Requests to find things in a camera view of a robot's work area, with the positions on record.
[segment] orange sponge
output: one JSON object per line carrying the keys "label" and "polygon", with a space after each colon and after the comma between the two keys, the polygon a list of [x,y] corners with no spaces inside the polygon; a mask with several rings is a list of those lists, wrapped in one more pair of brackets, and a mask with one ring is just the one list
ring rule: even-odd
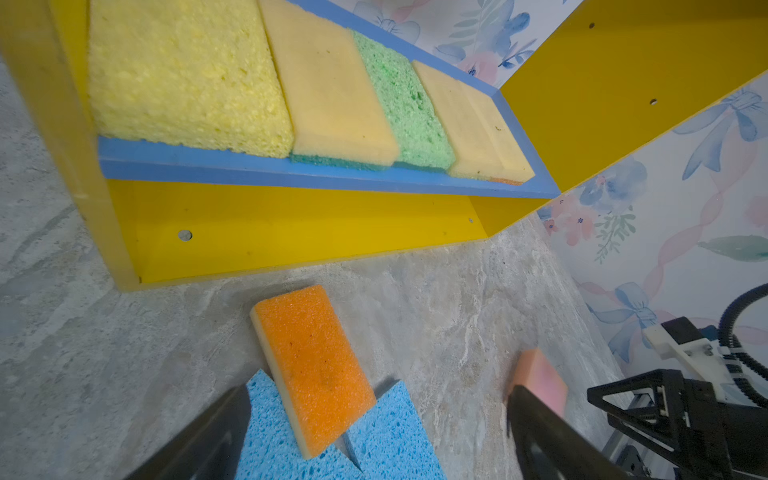
{"label": "orange sponge", "polygon": [[320,285],[259,302],[250,318],[299,449],[313,458],[376,404],[371,385]]}
{"label": "orange sponge", "polygon": [[568,398],[568,386],[558,375],[557,370],[544,356],[540,349],[525,350],[520,355],[515,376],[507,385],[505,399],[509,398],[515,385],[522,385],[536,395],[546,406],[560,417],[565,414],[565,400]]}

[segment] gray stone surface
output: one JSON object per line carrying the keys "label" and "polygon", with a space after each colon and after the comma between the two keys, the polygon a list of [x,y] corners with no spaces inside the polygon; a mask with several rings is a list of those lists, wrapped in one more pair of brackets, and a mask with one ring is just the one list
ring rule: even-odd
{"label": "gray stone surface", "polygon": [[119,293],[0,63],[0,477],[121,478],[266,368],[248,311],[327,289],[370,382],[404,379],[449,478],[520,478],[502,392],[541,347],[567,420],[620,378],[570,277],[523,220],[478,243]]}

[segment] shelf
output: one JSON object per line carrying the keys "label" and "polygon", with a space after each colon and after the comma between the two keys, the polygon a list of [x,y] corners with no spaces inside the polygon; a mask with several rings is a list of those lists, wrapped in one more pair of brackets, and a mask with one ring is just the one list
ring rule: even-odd
{"label": "shelf", "polygon": [[232,151],[126,141],[100,137],[98,155],[101,171],[110,180],[145,180],[192,184],[298,187],[324,190],[358,190],[411,194],[472,195],[476,197],[555,198],[556,183],[538,156],[507,101],[492,86],[464,71],[356,17],[330,2],[292,0],[305,10],[393,48],[409,60],[426,65],[490,95],[518,141],[536,176],[515,186],[483,180],[450,177],[447,174],[405,168],[384,171],[355,170],[293,163],[287,159],[256,157]]}
{"label": "shelf", "polygon": [[[109,184],[142,283],[283,269],[488,237],[487,208],[475,207],[472,197],[463,195]],[[191,240],[180,240],[182,230],[191,232]]]}

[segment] blue sponge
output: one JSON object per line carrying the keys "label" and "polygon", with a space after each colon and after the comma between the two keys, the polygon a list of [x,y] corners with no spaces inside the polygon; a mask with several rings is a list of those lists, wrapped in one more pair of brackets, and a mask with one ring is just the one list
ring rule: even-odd
{"label": "blue sponge", "polygon": [[371,480],[445,478],[402,381],[347,430],[344,442],[352,460]]}
{"label": "blue sponge", "polygon": [[245,434],[235,480],[365,478],[333,445],[311,460],[302,458],[280,394],[266,373],[259,370],[247,383],[247,388],[250,396],[250,424]]}

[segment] yellow cellulose sponge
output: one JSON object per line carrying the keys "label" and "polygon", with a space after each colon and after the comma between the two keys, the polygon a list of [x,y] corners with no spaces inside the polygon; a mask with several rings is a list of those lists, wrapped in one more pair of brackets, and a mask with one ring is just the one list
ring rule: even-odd
{"label": "yellow cellulose sponge", "polygon": [[413,67],[456,155],[453,177],[522,184],[534,171],[493,100],[418,61]]}
{"label": "yellow cellulose sponge", "polygon": [[388,167],[395,135],[352,32],[286,0],[260,0],[299,157]]}
{"label": "yellow cellulose sponge", "polygon": [[286,157],[293,129],[254,0],[92,0],[98,133]]}

